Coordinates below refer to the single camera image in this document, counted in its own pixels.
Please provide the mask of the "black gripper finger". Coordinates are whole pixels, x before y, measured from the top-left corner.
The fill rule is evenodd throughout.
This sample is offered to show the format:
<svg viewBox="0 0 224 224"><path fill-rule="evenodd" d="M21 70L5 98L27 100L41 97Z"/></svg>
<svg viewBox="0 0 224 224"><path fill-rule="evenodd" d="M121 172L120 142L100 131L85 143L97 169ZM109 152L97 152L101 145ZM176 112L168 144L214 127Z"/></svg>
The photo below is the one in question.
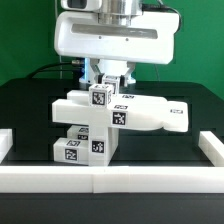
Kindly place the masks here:
<svg viewBox="0 0 224 224"><path fill-rule="evenodd" d="M135 64L133 62L127 63L127 71L121 76L121 85L127 87L130 84L135 84L136 79L132 77L132 73L135 70Z"/></svg>
<svg viewBox="0 0 224 224"><path fill-rule="evenodd" d="M102 82L103 73L99 69L99 59L90 60L90 82L91 84L98 84Z"/></svg>

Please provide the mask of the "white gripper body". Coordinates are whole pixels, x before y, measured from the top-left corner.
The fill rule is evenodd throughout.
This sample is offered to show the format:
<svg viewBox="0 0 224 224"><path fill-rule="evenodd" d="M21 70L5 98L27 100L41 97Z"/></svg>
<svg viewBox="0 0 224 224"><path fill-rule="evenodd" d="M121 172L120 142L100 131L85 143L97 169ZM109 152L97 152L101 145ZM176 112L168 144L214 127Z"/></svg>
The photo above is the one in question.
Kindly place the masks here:
<svg viewBox="0 0 224 224"><path fill-rule="evenodd" d="M57 19L54 48L61 56L168 64L178 23L175 13L144 12L130 26L106 25L95 13L67 11Z"/></svg>

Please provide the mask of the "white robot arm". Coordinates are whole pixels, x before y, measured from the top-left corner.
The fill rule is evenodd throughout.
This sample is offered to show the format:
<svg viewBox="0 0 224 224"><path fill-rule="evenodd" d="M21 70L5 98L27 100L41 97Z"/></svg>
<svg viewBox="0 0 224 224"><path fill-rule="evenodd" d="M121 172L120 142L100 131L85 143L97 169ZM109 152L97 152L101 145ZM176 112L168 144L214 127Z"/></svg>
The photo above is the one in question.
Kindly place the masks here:
<svg viewBox="0 0 224 224"><path fill-rule="evenodd" d="M162 0L60 0L54 48L61 56L82 58L83 83L121 77L125 84L137 63L168 64L180 13Z"/></svg>

